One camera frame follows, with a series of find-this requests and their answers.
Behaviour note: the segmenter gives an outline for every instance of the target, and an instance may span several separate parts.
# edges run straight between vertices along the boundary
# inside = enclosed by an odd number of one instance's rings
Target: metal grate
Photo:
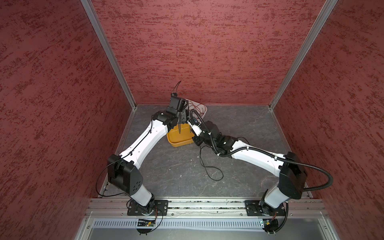
[[[184,228],[184,229],[206,229],[206,230],[242,230],[263,231],[261,219],[228,219],[228,218],[178,218],[163,219],[159,228]],[[127,220],[118,218],[97,218],[93,228],[150,228],[137,227],[137,219]]]

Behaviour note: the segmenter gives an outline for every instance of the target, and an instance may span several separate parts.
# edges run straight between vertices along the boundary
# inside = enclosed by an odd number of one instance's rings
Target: black cable
[[[285,202],[285,216],[284,216],[284,220],[283,220],[283,222],[282,222],[281,225],[276,229],[276,231],[274,231],[274,232],[269,232],[269,233],[277,233],[278,231],[280,231],[280,229],[283,228],[285,222],[287,221],[287,218],[288,218],[288,202]]]
[[[113,197],[113,196],[117,196],[117,195],[120,195],[120,194],[124,194],[125,192],[122,192],[122,193],[119,193],[119,194],[114,194],[114,195],[103,195],[101,193],[99,193],[99,191],[97,190],[97,182],[99,181],[100,179],[100,176],[102,175],[102,173],[104,172],[105,169],[107,169],[107,167],[109,167],[110,165],[114,164],[115,162],[121,160],[122,158],[119,158],[118,160],[108,164],[99,174],[99,176],[97,177],[97,181],[96,181],[96,184],[95,184],[95,188],[96,188],[96,192],[98,193],[98,195],[102,196],[102,197]]]
[[[152,229],[148,233],[153,232],[154,230],[156,230],[156,228],[158,228],[160,226],[160,224],[163,222],[163,218],[164,218],[163,211],[161,209],[158,209],[157,207],[155,207],[155,208],[156,208],[156,211],[159,210],[161,212],[161,221],[160,221],[160,223],[154,229]]]
[[[322,169],[320,167],[317,167],[317,166],[314,166],[314,165],[310,165],[310,164],[301,163],[301,162],[295,162],[295,161],[289,160],[289,159],[280,158],[280,157],[277,157],[277,156],[275,156],[275,155],[273,155],[273,154],[271,154],[271,153],[269,153],[267,151],[264,151],[264,150],[256,148],[256,147],[240,147],[240,148],[238,148],[238,149],[236,149],[236,150],[234,150],[234,151],[232,151],[232,152],[230,152],[228,154],[224,154],[224,155],[219,154],[219,156],[220,157],[228,157],[228,156],[230,156],[230,155],[232,155],[234,153],[237,153],[238,151],[247,150],[247,149],[253,150],[253,151],[257,151],[257,152],[261,152],[261,153],[263,153],[263,154],[265,154],[265,155],[267,155],[267,156],[269,156],[269,157],[271,157],[271,158],[273,158],[275,160],[279,160],[279,161],[282,161],[282,162],[287,162],[289,164],[300,165],[300,166],[304,166],[304,167],[309,167],[309,168],[315,169],[315,170],[317,170],[319,172],[322,172],[323,174],[325,174],[328,177],[328,181],[325,184],[320,185],[320,186],[316,186],[316,187],[304,188],[304,190],[303,190],[304,192],[325,189],[325,188],[331,186],[332,183],[333,183],[332,175],[330,173],[328,173],[326,170],[324,170],[324,169]]]
[[[148,136],[148,134],[150,134],[152,132],[152,124],[153,124],[153,115],[151,116],[151,127],[149,128],[149,131],[147,132],[147,134],[143,137],[142,140],[140,140],[140,142],[129,152],[128,155],[132,155],[132,152],[136,149],[136,147]]]
[[[130,203],[131,200],[132,200],[132,199],[129,199],[129,200],[127,201],[127,209],[129,209],[129,208],[128,208],[128,203]]]
[[[197,115],[197,117],[199,118],[200,120],[200,123],[205,127],[205,129],[207,130],[208,132],[208,135],[209,135],[209,140],[211,141],[212,143],[212,149],[213,151],[215,152],[215,154],[218,154],[218,151],[217,151],[217,147],[216,147],[216,142],[213,140],[211,134],[210,134],[210,130],[208,129],[208,127],[206,126],[205,122],[203,121],[203,119],[201,118],[200,114],[195,110],[195,109],[192,109],[190,111],[191,113],[195,113]]]
[[[212,180],[214,180],[214,181],[220,181],[220,180],[222,180],[222,179],[224,178],[223,171],[221,171],[221,169],[218,168],[218,167],[214,167],[214,166],[206,166],[206,165],[204,164],[204,162],[203,162],[203,159],[201,158],[201,150],[202,150],[203,148],[205,148],[205,147],[209,147],[209,146],[207,146],[207,145],[205,145],[205,146],[203,146],[203,147],[200,146],[200,164],[201,164],[201,166],[203,166],[203,167],[205,168],[205,172],[207,173],[207,175],[208,175],[208,177],[209,177],[210,179],[212,179]],[[208,173],[208,171],[207,171],[207,168],[215,168],[215,169],[219,170],[219,171],[221,172],[222,177],[221,177],[220,179],[214,179],[214,178],[212,178],[212,177],[209,175],[209,173]]]
[[[97,181],[96,181],[96,184],[95,184],[95,188],[96,188],[96,192],[98,193],[98,195],[100,195],[100,196],[102,196],[102,197],[113,197],[113,196],[117,196],[117,195],[120,195],[120,194],[124,194],[125,192],[122,192],[122,193],[119,193],[119,194],[114,194],[114,195],[103,195],[103,194],[101,194],[101,193],[99,193],[99,191],[97,190],[97,182],[99,181],[99,179],[100,179],[100,176],[102,175],[102,173],[104,172],[104,170],[108,167],[108,166],[110,166],[110,165],[112,165],[112,164],[114,164],[115,162],[117,162],[117,161],[119,161],[119,160],[121,160],[121,159],[123,159],[123,158],[125,158],[125,157],[127,157],[128,155],[132,155],[132,152],[135,150],[135,148],[144,140],[144,138],[146,138],[147,136],[148,136],[148,134],[150,134],[151,132],[152,132],[152,124],[153,124],[153,120],[152,120],[152,118],[153,118],[153,115],[151,116],[151,127],[150,127],[150,129],[149,129],[149,131],[147,132],[147,134],[143,137],[143,139],[127,154],[127,155],[125,155],[124,157],[121,157],[121,158],[119,158],[118,160],[116,160],[116,161],[114,161],[114,162],[112,162],[112,163],[110,163],[110,164],[108,164],[101,172],[100,172],[100,174],[99,174],[99,176],[97,177]]]
[[[245,137],[237,137],[237,138],[242,138],[242,139],[246,140],[246,141],[247,141],[247,144],[250,145],[249,142],[248,142],[248,140],[247,140]]]
[[[173,91],[175,90],[175,88],[176,88],[176,96],[177,96],[177,87],[179,86],[180,83],[181,83],[181,81],[179,81],[179,82],[176,84],[176,86],[173,88],[172,93],[171,93],[171,96],[173,96]]]

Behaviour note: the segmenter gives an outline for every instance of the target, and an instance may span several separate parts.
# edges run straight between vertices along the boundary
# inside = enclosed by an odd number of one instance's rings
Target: red wall panel
[[[0,239],[73,239],[130,112],[78,0],[0,3]]]
[[[137,103],[267,105],[324,0],[92,2]]]
[[[339,0],[275,112],[342,239],[384,239],[384,2]],[[310,171],[310,186],[325,178]]]

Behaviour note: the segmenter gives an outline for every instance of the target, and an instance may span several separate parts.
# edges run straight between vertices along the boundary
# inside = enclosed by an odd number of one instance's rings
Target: black mounting plate
[[[168,200],[155,200],[155,207],[157,209],[160,209],[163,213],[163,216],[167,215],[168,211]],[[131,201],[129,203],[128,211],[127,211],[128,216],[154,216],[155,211],[152,211],[150,214],[145,215],[143,210],[140,208],[140,205],[136,201]]]
[[[245,203],[245,209],[247,211],[247,216],[265,216],[260,212],[260,205],[259,200],[246,200]],[[283,204],[280,204],[276,210],[276,216],[285,216],[285,208]]]

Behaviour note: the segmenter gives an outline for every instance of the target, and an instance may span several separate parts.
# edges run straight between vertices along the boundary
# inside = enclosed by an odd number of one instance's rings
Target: yellow bowl
[[[192,138],[194,134],[188,123],[184,123],[180,125],[180,133],[179,127],[176,125],[173,129],[167,133],[168,142],[174,147],[180,147],[186,144],[193,143]]]

